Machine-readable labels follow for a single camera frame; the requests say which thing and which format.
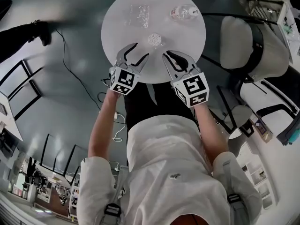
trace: gray floor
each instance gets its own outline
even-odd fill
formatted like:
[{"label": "gray floor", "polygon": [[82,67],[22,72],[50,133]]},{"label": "gray floor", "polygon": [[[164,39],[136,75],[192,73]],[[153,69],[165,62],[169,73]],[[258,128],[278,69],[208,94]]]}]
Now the gray floor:
[{"label": "gray floor", "polygon": [[[66,64],[83,80],[95,100],[106,87],[100,81],[108,77],[111,66],[101,45],[101,24],[106,11],[115,0],[13,0],[8,14],[0,22],[0,30],[6,30],[36,19],[55,22],[56,28],[66,39]],[[243,14],[237,0],[193,0],[201,12],[226,12]],[[203,54],[216,60],[219,57],[220,19],[205,18],[207,39]],[[24,139],[21,147],[39,160],[47,134],[50,134],[44,163],[52,166],[57,157],[57,167],[64,168],[74,144],[87,148],[89,136],[98,114],[95,103],[82,85],[63,66],[63,41],[53,33],[52,44],[42,47],[39,39],[26,44],[17,54],[0,65],[0,78],[18,61],[26,60],[34,72],[44,69],[35,78],[43,97],[22,117],[17,125]],[[198,66],[205,72],[210,87],[227,83],[227,74],[209,62],[200,59]],[[16,71],[1,91],[9,94],[11,88],[23,78]],[[30,87],[12,100],[16,114],[34,96]],[[120,99],[118,112],[125,115],[124,102]],[[114,131],[121,124],[115,124]],[[110,160],[126,164],[126,130],[120,133],[123,142],[112,142]],[[76,149],[68,172],[74,172],[86,150]]]}]

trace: human arm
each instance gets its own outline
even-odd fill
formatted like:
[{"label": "human arm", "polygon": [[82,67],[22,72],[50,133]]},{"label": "human arm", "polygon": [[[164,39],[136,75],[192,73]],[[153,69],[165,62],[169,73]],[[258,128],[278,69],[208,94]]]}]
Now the human arm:
[{"label": "human arm", "polygon": [[101,157],[108,161],[108,147],[112,139],[114,113],[119,93],[107,90],[101,111],[90,135],[88,157]]},{"label": "human arm", "polygon": [[255,224],[262,207],[259,193],[241,169],[234,154],[229,152],[225,137],[216,126],[207,105],[195,106],[195,111],[204,149],[213,168],[213,177],[222,183],[227,195],[237,193],[241,196],[250,224]]},{"label": "human arm", "polygon": [[90,135],[88,158],[81,162],[77,206],[79,224],[94,225],[96,217],[104,215],[104,209],[114,195],[115,179],[108,162],[108,147],[118,97],[118,93],[107,91]]},{"label": "human arm", "polygon": [[195,111],[204,150],[212,165],[219,154],[228,151],[228,145],[224,136],[217,127],[207,105],[199,104],[195,106]]}]

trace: white shirt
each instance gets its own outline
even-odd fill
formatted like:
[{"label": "white shirt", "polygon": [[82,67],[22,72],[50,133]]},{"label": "white shirt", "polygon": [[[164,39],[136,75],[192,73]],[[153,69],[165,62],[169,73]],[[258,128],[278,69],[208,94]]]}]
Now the white shirt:
[{"label": "white shirt", "polygon": [[[220,154],[213,174],[205,159],[198,127],[187,118],[162,115],[141,121],[128,133],[130,173],[120,199],[121,223],[169,225],[180,215],[194,214],[209,225],[229,225],[230,206],[223,163],[230,160],[232,187],[244,200],[250,220],[260,214],[261,199],[235,156]],[[81,163],[77,216],[80,225],[93,225],[114,195],[114,177],[101,157]]]}]

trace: white sleeve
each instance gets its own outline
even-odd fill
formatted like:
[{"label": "white sleeve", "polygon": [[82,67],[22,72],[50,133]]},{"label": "white sleeve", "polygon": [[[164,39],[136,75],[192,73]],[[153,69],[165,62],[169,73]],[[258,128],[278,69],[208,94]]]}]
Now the white sleeve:
[{"label": "white sleeve", "polygon": [[114,195],[111,167],[102,157],[89,157],[81,162],[80,186],[77,206],[79,225],[94,225],[98,213]]},{"label": "white sleeve", "polygon": [[223,152],[217,156],[213,163],[213,177],[219,180],[225,190],[228,191],[227,179],[223,170],[223,165],[228,162],[230,162],[232,189],[234,193],[241,196],[241,199],[247,208],[250,223],[254,224],[261,213],[262,199],[238,164],[233,153]]}]

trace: marker cube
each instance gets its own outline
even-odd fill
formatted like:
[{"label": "marker cube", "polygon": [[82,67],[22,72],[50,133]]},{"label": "marker cube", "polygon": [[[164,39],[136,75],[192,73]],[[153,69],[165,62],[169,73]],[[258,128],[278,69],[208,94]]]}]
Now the marker cube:
[{"label": "marker cube", "polygon": [[120,67],[116,67],[112,73],[111,77],[111,90],[127,95],[136,86],[139,75],[129,72]]},{"label": "marker cube", "polygon": [[179,80],[172,85],[177,96],[187,107],[193,107],[208,101],[210,89],[204,73]]}]

